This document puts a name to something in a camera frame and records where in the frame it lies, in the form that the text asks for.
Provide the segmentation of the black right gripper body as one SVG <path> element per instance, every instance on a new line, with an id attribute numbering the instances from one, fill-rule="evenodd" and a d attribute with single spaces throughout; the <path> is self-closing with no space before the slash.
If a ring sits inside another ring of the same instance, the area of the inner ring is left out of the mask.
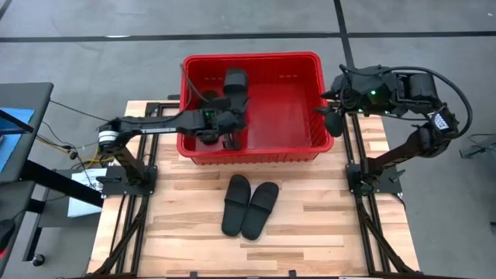
<path id="1" fill-rule="evenodd" d="M 340 105 L 344 112 L 382 114 L 393 112 L 397 106 L 398 78 L 392 72 L 378 74 L 379 67 L 365 67 L 354 71 L 342 69 L 331 90 L 342 90 Z"/>

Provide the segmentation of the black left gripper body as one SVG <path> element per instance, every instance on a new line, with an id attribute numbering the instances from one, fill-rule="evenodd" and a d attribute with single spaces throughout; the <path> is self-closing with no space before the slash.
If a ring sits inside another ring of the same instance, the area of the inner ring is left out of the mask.
<path id="1" fill-rule="evenodd" d="M 215 96 L 206 101 L 200 101 L 199 104 L 209 124 L 206 131 L 199 133 L 199 139 L 205 145 L 213 145 L 219 141 L 221 136 L 246 127 L 246 113 L 239 114 L 231 109 L 230 100 L 227 97 Z"/>

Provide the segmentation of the red plastic bin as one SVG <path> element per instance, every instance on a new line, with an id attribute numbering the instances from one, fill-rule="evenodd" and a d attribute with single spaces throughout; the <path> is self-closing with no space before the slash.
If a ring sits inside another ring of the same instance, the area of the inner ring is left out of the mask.
<path id="1" fill-rule="evenodd" d="M 314 160 L 329 151 L 333 138 L 316 108 L 326 106 L 322 65 L 316 53 L 197 54 L 184 59 L 181 109 L 196 109 L 199 98 L 187 82 L 201 92 L 222 93 L 231 67 L 246 72 L 249 104 L 247 127 L 240 133 L 240 150 L 226 150 L 221 142 L 205 145 L 191 136 L 177 136 L 177 151 L 197 165 L 280 163 Z"/>

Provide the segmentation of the grey floor stand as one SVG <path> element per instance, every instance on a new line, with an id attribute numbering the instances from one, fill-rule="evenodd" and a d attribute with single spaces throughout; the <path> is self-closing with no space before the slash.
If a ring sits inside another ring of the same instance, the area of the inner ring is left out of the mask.
<path id="1" fill-rule="evenodd" d="M 460 156 L 463 159 L 471 159 L 486 152 L 496 156 L 496 133 L 475 133 L 469 135 L 467 140 L 471 146 L 460 150 Z"/>

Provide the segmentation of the white box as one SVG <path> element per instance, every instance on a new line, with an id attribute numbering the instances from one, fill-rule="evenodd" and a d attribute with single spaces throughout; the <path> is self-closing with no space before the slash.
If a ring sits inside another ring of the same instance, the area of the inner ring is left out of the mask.
<path id="1" fill-rule="evenodd" d="M 103 185 L 101 182 L 97 181 L 96 177 L 104 177 L 107 173 L 106 168 L 92 168 L 88 170 L 83 170 L 80 172 L 73 173 L 71 179 L 73 181 L 79 182 L 86 187 L 102 192 Z M 67 217 L 77 218 L 84 215 L 91 215 L 99 213 L 102 211 L 101 207 L 89 204 L 84 201 L 80 201 L 76 198 L 69 198 Z"/>

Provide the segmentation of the black desk beam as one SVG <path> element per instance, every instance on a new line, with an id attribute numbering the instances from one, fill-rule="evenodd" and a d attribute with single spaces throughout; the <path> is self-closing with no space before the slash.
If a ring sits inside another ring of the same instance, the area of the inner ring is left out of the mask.
<path id="1" fill-rule="evenodd" d="M 24 181 L 34 181 L 37 184 L 59 191 L 71 198 L 86 202 L 88 204 L 102 207 L 104 200 L 99 191 L 84 184 L 74 181 L 69 177 L 50 170 L 38 163 L 27 160 L 20 172 L 19 177 Z"/>

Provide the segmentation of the dark grey desk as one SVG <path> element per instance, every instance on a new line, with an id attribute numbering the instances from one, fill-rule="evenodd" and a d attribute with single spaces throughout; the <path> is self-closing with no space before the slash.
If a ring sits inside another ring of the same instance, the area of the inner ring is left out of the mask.
<path id="1" fill-rule="evenodd" d="M 15 149 L 0 172 L 0 184 L 19 179 L 46 113 L 52 90 L 53 83 L 50 82 L 0 84 L 0 109 L 33 110 L 33 114 L 27 122 L 33 127 L 33 131 L 20 136 Z"/>

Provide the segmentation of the black desk leg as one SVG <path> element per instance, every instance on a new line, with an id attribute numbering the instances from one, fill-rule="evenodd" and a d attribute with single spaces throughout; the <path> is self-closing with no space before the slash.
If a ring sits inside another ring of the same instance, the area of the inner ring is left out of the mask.
<path id="1" fill-rule="evenodd" d="M 33 228 L 31 230 L 31 233 L 29 235 L 27 244 L 26 244 L 26 250 L 23 254 L 22 260 L 25 262 L 30 262 L 36 252 L 36 247 L 37 244 L 40 240 L 40 235 L 43 230 L 42 227 L 40 227 L 40 220 L 43 214 L 43 210 L 45 207 L 45 201 L 38 201 L 36 199 L 31 198 L 29 200 L 28 206 L 27 206 L 27 212 L 32 212 L 36 214 L 36 218 L 33 224 Z"/>

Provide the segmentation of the blue lit screen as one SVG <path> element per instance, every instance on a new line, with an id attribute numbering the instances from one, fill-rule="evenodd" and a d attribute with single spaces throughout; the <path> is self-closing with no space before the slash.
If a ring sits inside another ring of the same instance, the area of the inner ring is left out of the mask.
<path id="1" fill-rule="evenodd" d="M 11 157 L 21 135 L 32 133 L 34 128 L 29 121 L 33 109 L 0 107 L 0 173 Z"/>

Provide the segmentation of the dark grey lower shelf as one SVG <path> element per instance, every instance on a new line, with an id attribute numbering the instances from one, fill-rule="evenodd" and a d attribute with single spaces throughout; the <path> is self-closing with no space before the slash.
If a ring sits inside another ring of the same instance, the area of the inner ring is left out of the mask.
<path id="1" fill-rule="evenodd" d="M 35 183 L 33 181 L 17 181 L 11 184 L 0 184 L 0 221 L 12 219 L 15 223 L 12 235 L 5 249 L 0 247 L 0 278 L 12 253 L 26 207 L 32 197 Z"/>

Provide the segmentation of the black device with light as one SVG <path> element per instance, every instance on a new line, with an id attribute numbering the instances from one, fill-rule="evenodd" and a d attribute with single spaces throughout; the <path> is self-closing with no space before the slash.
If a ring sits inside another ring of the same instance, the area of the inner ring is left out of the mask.
<path id="1" fill-rule="evenodd" d="M 15 229 L 16 224 L 13 219 L 3 219 L 0 221 L 0 258 L 5 254 Z"/>

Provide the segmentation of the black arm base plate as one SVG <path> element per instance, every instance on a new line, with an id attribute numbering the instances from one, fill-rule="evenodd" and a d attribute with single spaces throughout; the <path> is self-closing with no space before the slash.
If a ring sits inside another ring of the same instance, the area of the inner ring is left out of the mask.
<path id="1" fill-rule="evenodd" d="M 377 182 L 368 184 L 361 178 L 359 164 L 346 165 L 346 178 L 350 192 L 355 195 L 362 196 L 368 196 L 376 193 L 401 193 L 402 188 L 399 177 L 404 172 L 404 170 L 398 170 L 396 167 L 391 167 L 380 175 Z"/>
<path id="2" fill-rule="evenodd" d="M 96 177 L 102 184 L 102 194 L 112 195 L 152 195 L 155 192 L 157 182 L 157 166 L 145 166 L 145 181 L 131 183 L 126 176 L 124 167 L 108 167 L 104 176 Z"/>

